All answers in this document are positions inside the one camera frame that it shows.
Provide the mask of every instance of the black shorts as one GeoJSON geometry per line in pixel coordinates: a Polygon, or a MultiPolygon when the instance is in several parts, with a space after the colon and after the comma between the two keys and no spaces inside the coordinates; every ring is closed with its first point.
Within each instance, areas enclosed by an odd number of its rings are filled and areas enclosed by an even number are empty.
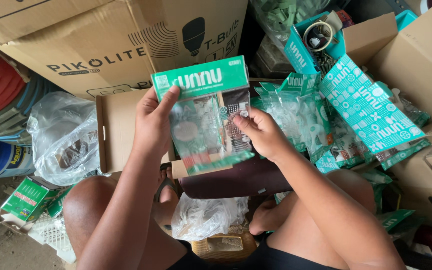
{"type": "Polygon", "coordinates": [[[253,270],[253,269],[271,269],[271,270],[335,270],[336,268],[324,266],[314,261],[310,261],[290,253],[268,247],[266,238],[268,233],[259,244],[259,247],[249,257],[240,263],[232,265],[215,265],[210,264],[198,257],[192,249],[189,242],[178,240],[187,249],[188,253],[179,261],[173,264],[168,270],[253,270]]]}

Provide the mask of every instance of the barcode label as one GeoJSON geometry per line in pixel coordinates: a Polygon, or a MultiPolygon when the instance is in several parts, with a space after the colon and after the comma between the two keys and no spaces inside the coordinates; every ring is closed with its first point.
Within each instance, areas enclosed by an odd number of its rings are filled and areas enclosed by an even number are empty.
{"type": "Polygon", "coordinates": [[[168,77],[166,75],[156,76],[155,80],[158,88],[164,88],[170,86],[170,83],[168,82],[168,77]]]}

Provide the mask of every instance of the person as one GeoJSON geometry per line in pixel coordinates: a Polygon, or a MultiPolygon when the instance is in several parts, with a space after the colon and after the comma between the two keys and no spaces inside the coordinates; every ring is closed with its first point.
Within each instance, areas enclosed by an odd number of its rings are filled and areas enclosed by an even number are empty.
{"type": "Polygon", "coordinates": [[[276,206],[261,204],[249,225],[267,234],[242,263],[210,265],[188,242],[166,234],[177,204],[171,184],[160,190],[171,168],[159,171],[169,147],[169,113],[178,99],[173,86],[158,103],[150,89],[136,106],[136,131],[119,181],[94,176],[71,189],[63,203],[77,268],[90,269],[406,269],[388,234],[374,217],[369,183],[356,173],[321,174],[288,142],[273,118],[251,108],[233,122],[261,155],[275,163],[294,192],[276,206]]]}

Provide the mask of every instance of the paint bucket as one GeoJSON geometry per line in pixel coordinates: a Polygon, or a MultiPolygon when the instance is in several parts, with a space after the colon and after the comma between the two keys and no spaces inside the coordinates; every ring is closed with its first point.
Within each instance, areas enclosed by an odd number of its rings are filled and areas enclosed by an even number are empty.
{"type": "Polygon", "coordinates": [[[35,171],[31,147],[0,142],[0,178],[29,175],[35,171]]]}

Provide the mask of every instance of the knee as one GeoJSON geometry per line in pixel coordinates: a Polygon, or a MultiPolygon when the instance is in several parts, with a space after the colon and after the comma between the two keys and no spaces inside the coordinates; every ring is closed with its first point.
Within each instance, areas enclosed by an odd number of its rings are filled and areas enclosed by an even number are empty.
{"type": "Polygon", "coordinates": [[[371,213],[375,212],[373,187],[363,176],[349,169],[335,169],[326,177],[371,213]]]}
{"type": "Polygon", "coordinates": [[[117,181],[106,176],[92,176],[77,183],[63,201],[64,216],[102,213],[109,204],[117,181]]]}

